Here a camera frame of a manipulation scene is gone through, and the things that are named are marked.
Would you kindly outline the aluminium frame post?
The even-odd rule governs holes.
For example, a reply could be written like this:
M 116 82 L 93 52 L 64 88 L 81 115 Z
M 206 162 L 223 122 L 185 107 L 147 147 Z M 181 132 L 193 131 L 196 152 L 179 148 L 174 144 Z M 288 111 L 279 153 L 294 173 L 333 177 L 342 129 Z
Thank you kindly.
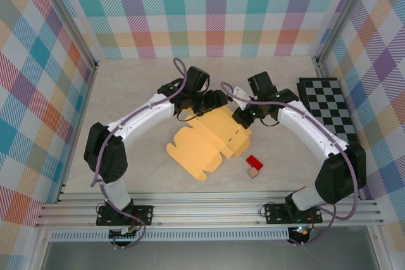
M 319 32 L 309 51 L 318 76 L 322 76 L 322 64 L 336 43 L 344 25 L 351 17 L 359 0 L 332 0 L 325 13 Z
M 73 20 L 68 8 L 65 5 L 64 0 L 50 0 L 55 12 L 59 16 L 62 24 L 66 27 L 68 33 L 72 37 L 72 40 L 76 44 L 81 55 L 85 59 L 86 63 L 92 68 L 93 71 L 97 70 L 97 60 L 92 55 L 90 49 L 87 46 L 80 30 L 78 29 L 76 23 Z

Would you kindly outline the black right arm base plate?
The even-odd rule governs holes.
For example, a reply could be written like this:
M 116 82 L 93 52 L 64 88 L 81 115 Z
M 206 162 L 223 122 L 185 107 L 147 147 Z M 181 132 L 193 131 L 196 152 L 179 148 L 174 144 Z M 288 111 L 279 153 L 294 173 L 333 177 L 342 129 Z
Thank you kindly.
M 300 212 L 292 219 L 283 204 L 266 204 L 265 218 L 267 224 L 319 224 L 323 222 L 321 211 L 312 207 Z

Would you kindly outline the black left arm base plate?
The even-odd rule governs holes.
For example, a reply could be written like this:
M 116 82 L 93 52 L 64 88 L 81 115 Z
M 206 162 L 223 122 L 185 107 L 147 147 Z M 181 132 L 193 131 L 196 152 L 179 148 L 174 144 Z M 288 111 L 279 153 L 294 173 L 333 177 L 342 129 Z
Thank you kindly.
M 153 219 L 153 206 L 128 206 L 123 212 L 142 220 L 150 226 Z M 109 204 L 101 204 L 96 208 L 96 226 L 139 226 L 133 218 L 114 210 Z

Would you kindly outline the black and grey checkerboard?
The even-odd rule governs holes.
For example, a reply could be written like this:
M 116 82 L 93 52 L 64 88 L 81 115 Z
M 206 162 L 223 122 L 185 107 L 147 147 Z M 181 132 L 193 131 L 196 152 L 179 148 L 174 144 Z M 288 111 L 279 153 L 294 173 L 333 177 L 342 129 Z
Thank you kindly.
M 358 138 L 336 78 L 300 78 L 299 98 L 306 109 L 334 135 L 349 144 Z

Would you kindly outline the red block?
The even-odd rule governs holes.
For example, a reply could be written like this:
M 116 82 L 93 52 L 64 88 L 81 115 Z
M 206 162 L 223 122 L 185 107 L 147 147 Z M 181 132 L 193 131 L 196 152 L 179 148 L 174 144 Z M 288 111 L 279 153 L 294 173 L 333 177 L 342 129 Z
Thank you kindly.
M 263 167 L 263 163 L 253 155 L 250 155 L 246 159 L 246 163 L 248 163 L 248 165 L 250 165 L 250 167 L 254 168 L 256 171 L 260 171 Z

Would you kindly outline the yellow paper box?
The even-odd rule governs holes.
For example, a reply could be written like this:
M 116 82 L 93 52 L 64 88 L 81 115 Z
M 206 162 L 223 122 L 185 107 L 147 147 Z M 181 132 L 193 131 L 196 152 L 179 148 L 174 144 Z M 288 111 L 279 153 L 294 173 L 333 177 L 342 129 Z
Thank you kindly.
M 223 106 L 190 121 L 175 134 L 166 151 L 183 169 L 199 181 L 216 171 L 223 158 L 240 157 L 250 146 L 250 129 L 232 118 Z

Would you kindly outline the small controller circuit board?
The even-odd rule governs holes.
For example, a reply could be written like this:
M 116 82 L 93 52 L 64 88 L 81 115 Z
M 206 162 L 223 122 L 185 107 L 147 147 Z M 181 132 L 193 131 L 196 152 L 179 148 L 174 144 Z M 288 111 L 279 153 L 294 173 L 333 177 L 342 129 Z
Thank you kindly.
M 300 238 L 310 234 L 312 228 L 309 226 L 296 226 L 289 228 L 289 237 L 290 238 Z
M 136 228 L 118 228 L 118 229 L 111 229 L 108 232 L 109 239 L 116 239 L 116 241 L 133 241 L 137 237 L 138 229 Z

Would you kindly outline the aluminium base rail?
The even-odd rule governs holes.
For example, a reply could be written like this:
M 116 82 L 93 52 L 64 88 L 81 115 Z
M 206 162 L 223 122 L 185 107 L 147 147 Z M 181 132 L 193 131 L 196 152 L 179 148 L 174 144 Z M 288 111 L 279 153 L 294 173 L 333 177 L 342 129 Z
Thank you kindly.
M 266 225 L 267 202 L 283 202 L 287 192 L 133 193 L 134 204 L 154 207 L 152 228 L 241 228 Z M 42 207 L 38 229 L 95 228 L 100 193 L 62 193 Z

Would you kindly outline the aluminium side rail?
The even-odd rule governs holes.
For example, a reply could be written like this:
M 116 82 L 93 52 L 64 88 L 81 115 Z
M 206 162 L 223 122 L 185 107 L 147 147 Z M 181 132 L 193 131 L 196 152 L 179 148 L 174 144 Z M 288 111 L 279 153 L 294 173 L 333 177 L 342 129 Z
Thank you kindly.
M 70 169 L 72 167 L 73 163 L 73 158 L 75 155 L 75 151 L 77 148 L 78 140 L 80 137 L 80 132 L 84 123 L 84 118 L 86 114 L 86 110 L 90 101 L 92 89 L 97 77 L 97 72 L 99 69 L 100 61 L 96 61 L 95 66 L 91 70 L 90 73 L 90 78 L 89 78 L 89 84 L 87 86 L 87 90 L 85 91 L 84 99 L 82 101 L 82 104 L 80 106 L 80 111 L 78 112 L 77 116 L 77 123 L 75 125 L 75 128 L 73 129 L 73 135 L 72 135 L 72 142 L 69 145 L 69 151 L 68 151 L 68 156 L 66 158 L 66 162 L 64 163 L 61 173 L 59 175 L 58 181 L 56 183 L 56 190 L 52 198 L 52 204 L 56 204 L 59 200 L 60 194 L 63 192 L 63 189 L 66 185 L 67 179 L 70 174 Z

